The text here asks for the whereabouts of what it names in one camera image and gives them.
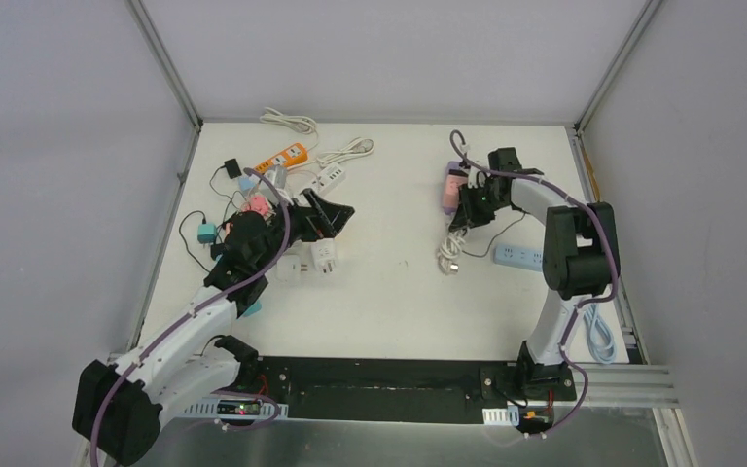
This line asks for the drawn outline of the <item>white cube socket adapter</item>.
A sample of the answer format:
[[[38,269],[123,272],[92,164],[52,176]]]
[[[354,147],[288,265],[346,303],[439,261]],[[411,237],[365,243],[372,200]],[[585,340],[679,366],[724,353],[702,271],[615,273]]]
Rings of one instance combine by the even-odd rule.
[[[333,273],[337,266],[337,250],[332,238],[324,238],[309,247],[314,269],[323,274]]]

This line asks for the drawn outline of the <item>white plug adapter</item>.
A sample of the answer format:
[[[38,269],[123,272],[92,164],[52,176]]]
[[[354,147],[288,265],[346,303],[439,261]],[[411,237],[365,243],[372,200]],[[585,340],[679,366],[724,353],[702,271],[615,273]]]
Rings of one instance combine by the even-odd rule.
[[[305,266],[298,255],[284,255],[275,264],[275,275],[282,282],[298,282]]]

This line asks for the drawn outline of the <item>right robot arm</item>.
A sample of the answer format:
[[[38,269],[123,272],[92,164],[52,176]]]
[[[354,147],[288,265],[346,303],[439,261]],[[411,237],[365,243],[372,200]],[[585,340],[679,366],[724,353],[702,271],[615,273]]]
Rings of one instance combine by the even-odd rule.
[[[515,390],[528,399],[570,377],[568,348],[582,312],[616,294],[620,260],[613,207],[583,203],[521,166],[513,148],[500,148],[483,167],[463,157],[467,183],[448,227],[465,233],[484,226],[509,207],[544,227],[541,271],[549,288],[537,325],[520,347],[512,372]]]

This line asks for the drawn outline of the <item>teal usb charger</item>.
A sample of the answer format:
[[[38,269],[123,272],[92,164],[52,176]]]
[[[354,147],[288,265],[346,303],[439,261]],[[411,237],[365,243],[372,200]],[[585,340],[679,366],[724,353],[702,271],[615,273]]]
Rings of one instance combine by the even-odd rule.
[[[218,229],[215,224],[201,223],[197,226],[196,239],[200,244],[213,244],[218,236]]]

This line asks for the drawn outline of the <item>purple power strip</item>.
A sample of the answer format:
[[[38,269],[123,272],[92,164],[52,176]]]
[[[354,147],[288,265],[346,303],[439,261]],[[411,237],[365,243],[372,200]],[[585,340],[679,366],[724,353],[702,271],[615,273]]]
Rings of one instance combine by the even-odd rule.
[[[454,214],[459,205],[459,189],[468,183],[468,171],[459,162],[451,161],[446,165],[442,190],[441,207],[446,215]]]

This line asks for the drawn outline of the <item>pink cube socket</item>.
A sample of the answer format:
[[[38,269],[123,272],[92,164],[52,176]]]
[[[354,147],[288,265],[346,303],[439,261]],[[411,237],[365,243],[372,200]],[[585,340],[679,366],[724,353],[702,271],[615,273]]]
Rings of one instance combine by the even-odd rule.
[[[459,204],[459,188],[467,182],[467,178],[448,174],[445,178],[444,191],[442,197],[442,208],[445,213],[453,213]]]

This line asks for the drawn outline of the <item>light blue power strip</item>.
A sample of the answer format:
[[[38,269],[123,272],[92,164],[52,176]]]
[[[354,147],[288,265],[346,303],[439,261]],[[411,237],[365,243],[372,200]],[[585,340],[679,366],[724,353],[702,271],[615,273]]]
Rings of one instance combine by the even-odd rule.
[[[492,262],[499,266],[541,272],[543,253],[528,247],[500,243],[494,247]]]

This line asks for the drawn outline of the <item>teal power strip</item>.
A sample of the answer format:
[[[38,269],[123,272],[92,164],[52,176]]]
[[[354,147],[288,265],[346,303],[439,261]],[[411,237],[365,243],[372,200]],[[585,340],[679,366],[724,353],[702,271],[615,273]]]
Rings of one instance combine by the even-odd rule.
[[[251,316],[261,310],[262,310],[262,303],[260,301],[256,301],[245,309],[245,311],[242,313],[242,317]]]

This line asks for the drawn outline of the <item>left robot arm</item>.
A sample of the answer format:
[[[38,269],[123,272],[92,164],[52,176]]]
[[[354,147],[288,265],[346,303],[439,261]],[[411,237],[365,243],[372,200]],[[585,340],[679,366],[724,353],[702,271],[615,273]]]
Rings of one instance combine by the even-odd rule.
[[[72,427],[89,441],[90,465],[107,456],[130,466],[190,404],[226,386],[241,394],[256,385],[257,352],[230,335],[231,325],[257,302],[267,272],[291,246],[335,238],[355,213],[311,189],[302,195],[304,203],[280,200],[267,214],[232,214],[212,270],[175,320],[113,362],[82,369]]]

